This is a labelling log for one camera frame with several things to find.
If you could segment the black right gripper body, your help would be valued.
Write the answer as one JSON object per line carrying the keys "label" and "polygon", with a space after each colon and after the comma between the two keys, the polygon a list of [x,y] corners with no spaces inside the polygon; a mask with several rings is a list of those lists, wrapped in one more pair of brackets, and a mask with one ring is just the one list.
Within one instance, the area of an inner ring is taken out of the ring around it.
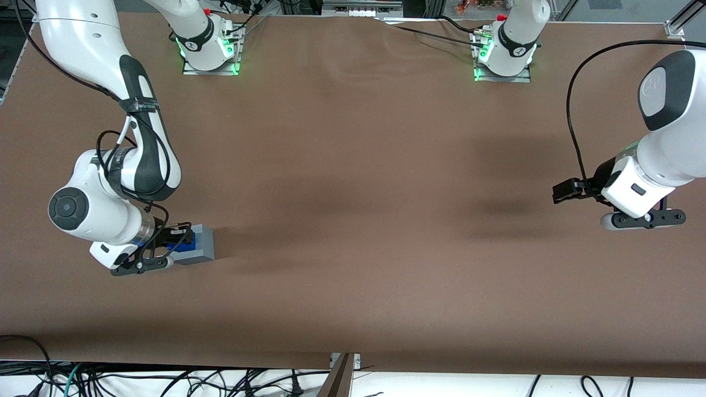
{"label": "black right gripper body", "polygon": [[141,243],[141,260],[161,260],[171,253],[173,228],[162,219],[151,219],[148,239]]}

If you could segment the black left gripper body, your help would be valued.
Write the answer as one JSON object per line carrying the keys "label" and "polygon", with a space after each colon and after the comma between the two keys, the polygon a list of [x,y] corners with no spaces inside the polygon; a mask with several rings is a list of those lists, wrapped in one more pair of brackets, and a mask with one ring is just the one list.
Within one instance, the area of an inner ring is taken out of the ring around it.
{"label": "black left gripper body", "polygon": [[620,178],[626,176],[630,157],[613,157],[600,164],[589,178],[589,196],[597,202],[618,202],[623,193]]}

